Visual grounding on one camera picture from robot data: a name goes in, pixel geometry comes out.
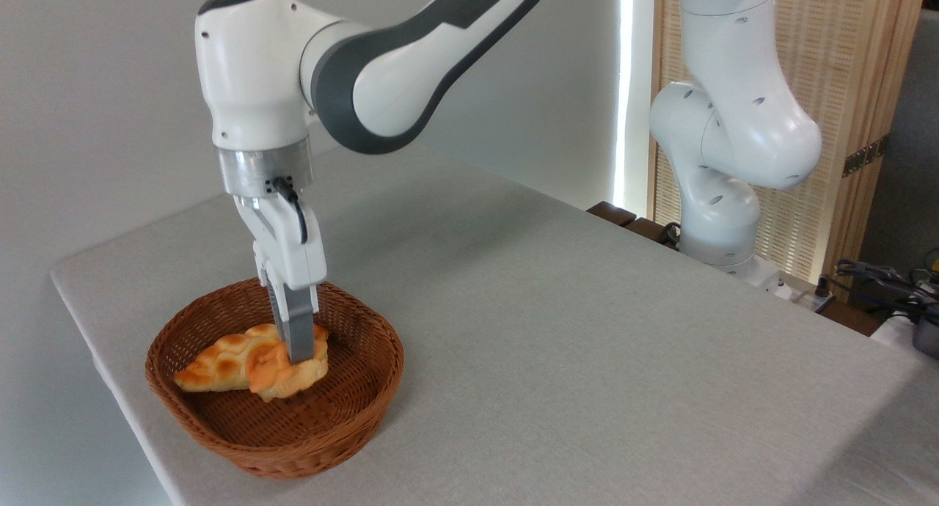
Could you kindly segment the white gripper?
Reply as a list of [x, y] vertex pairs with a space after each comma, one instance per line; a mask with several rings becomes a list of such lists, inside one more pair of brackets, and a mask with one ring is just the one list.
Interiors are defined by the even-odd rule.
[[[311, 206], [271, 197], [235, 197], [238, 215], [254, 236], [256, 276], [267, 289], [269, 306], [279, 339], [288, 349], [291, 364], [314, 356], [315, 314], [319, 311], [315, 287], [326, 279], [326, 258]], [[273, 282], [279, 282], [279, 300]]]

